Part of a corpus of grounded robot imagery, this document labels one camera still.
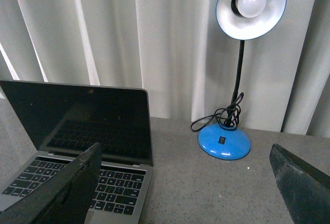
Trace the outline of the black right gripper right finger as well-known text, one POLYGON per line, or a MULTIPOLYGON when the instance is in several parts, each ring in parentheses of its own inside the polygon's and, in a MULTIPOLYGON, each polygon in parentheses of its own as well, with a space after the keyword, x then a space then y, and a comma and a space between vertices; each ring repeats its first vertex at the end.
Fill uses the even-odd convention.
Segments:
POLYGON ((329 223, 329 176, 279 144, 269 160, 292 221, 329 223))

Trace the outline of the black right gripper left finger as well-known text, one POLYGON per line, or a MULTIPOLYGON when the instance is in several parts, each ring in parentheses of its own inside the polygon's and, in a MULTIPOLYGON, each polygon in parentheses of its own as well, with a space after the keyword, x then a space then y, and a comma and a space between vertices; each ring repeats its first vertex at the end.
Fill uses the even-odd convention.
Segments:
POLYGON ((28 196, 1 211, 1 223, 84 223, 101 162, 101 145, 95 143, 28 196))

